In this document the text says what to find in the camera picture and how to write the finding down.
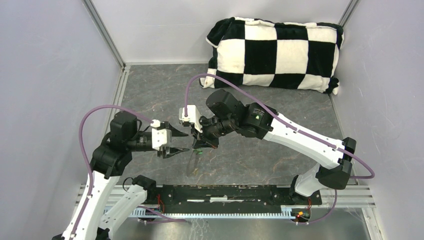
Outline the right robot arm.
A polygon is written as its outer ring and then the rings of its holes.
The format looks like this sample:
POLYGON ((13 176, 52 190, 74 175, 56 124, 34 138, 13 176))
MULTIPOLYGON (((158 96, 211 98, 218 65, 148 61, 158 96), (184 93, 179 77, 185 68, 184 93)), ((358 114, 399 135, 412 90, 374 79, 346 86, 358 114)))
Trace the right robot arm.
POLYGON ((194 148, 219 146, 219 138, 236 132, 246 138, 256 138, 289 147, 316 161, 307 172, 293 178, 289 199, 302 204, 323 188, 343 190, 352 173, 352 154, 356 141, 350 137, 333 139, 291 122, 283 114, 264 104, 244 105, 230 92, 217 90, 206 99, 213 113, 207 118, 195 105, 180 109, 184 126, 191 126, 194 148))

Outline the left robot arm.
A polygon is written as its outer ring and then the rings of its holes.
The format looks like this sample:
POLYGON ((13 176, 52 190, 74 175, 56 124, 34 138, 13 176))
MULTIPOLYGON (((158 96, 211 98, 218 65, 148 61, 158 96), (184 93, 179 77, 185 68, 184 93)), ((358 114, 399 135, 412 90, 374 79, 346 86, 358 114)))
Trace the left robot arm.
POLYGON ((88 176, 81 200, 65 231, 55 240, 111 240, 130 214, 141 204, 151 204, 157 198, 156 181, 139 175, 125 194, 105 211, 108 199, 120 180, 134 152, 157 152, 167 159, 186 151, 170 147, 172 137, 186 137, 167 121, 152 120, 151 131, 141 130, 142 123, 128 111, 115 114, 110 131, 93 151, 91 160, 83 157, 88 176))

